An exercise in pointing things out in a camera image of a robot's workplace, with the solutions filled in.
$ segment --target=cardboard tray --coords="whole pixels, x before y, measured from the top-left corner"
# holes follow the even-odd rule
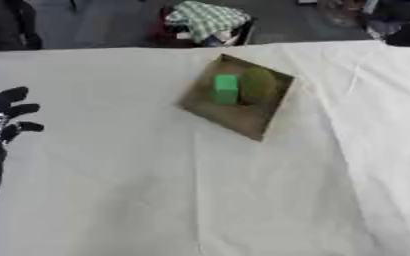
[[[233,74],[239,77],[246,69],[252,67],[265,68],[222,54],[205,69],[183,96],[179,102],[180,107],[253,140],[261,141],[270,120],[292,84],[292,76],[265,68],[278,80],[278,90],[277,95],[272,95],[261,105],[218,105],[213,102],[212,97],[215,75]]]

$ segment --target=fuzzy green ball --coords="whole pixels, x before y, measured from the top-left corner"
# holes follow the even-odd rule
[[[277,79],[267,69],[250,68],[240,78],[240,96],[243,103],[260,104],[276,94]]]

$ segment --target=floor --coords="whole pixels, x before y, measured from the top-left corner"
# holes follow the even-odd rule
[[[38,30],[47,49],[149,47],[148,28],[163,5],[181,0],[28,0],[38,11]],[[295,0],[204,0],[236,7],[257,17],[251,44],[273,42],[362,40],[360,29],[329,23],[315,6]]]

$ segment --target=checkered cloth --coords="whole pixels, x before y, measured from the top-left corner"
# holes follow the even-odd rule
[[[186,1],[174,7],[166,17],[167,25],[185,25],[192,38],[200,43],[221,31],[233,30],[250,20],[250,16],[240,10]]]

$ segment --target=white tablecloth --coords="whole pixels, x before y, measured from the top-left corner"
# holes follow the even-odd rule
[[[262,143],[175,106],[223,52],[297,77]],[[410,49],[0,53],[19,85],[0,256],[410,256]]]

